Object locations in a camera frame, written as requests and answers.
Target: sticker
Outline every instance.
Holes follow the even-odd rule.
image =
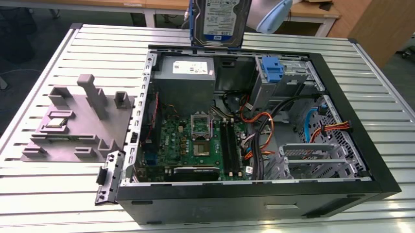
[[[209,74],[209,63],[175,61],[174,74]]]
[[[246,173],[253,174],[254,173],[254,167],[247,166]]]
[[[138,6],[138,7],[142,7],[143,5],[142,4],[137,4],[137,3],[125,3],[125,6]]]
[[[234,35],[237,14],[234,7],[241,0],[207,0],[206,22],[203,27],[205,35]]]
[[[250,110],[253,110],[253,105],[250,104],[250,103],[246,103],[246,107],[250,109]]]

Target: wooden desk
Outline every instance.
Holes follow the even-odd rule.
[[[154,28],[155,15],[183,15],[189,0],[0,0],[0,6],[143,13],[147,26]],[[338,18],[339,11],[334,7],[325,11],[318,3],[303,1],[291,8],[291,21],[321,24],[315,36],[327,36]]]
[[[333,6],[330,11],[319,8],[319,3],[301,2],[291,7],[291,21],[294,22],[309,22],[319,23],[321,27],[315,36],[326,37],[335,20],[341,18],[341,13]],[[189,0],[147,0],[146,8],[150,8],[155,14],[163,10],[166,14],[174,14],[178,11],[186,11],[189,7]]]

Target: aluminum table surface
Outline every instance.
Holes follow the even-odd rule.
[[[243,48],[321,53],[366,126],[402,193],[331,218],[139,226],[119,205],[95,207],[99,163],[26,163],[55,85],[71,93],[81,73],[113,95],[142,88],[149,44],[189,46],[189,31],[83,25],[71,29],[0,139],[0,232],[333,232],[415,231],[415,115],[360,45],[347,39],[247,33]]]

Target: metal bracket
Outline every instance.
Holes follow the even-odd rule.
[[[126,152],[118,150],[109,154],[106,165],[101,167],[97,183],[101,185],[97,192],[95,205],[118,204],[115,201],[119,183],[122,180]]]
[[[197,125],[197,119],[201,121],[199,125],[205,125],[206,123],[206,130],[201,130]],[[195,141],[198,137],[203,137],[207,141],[210,141],[211,135],[211,125],[210,125],[210,115],[205,112],[197,112],[194,115],[190,116],[191,120],[191,136],[193,140]]]

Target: blue latch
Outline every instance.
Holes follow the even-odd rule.
[[[277,57],[262,57],[262,68],[267,74],[267,81],[278,83],[285,75],[285,66]]]

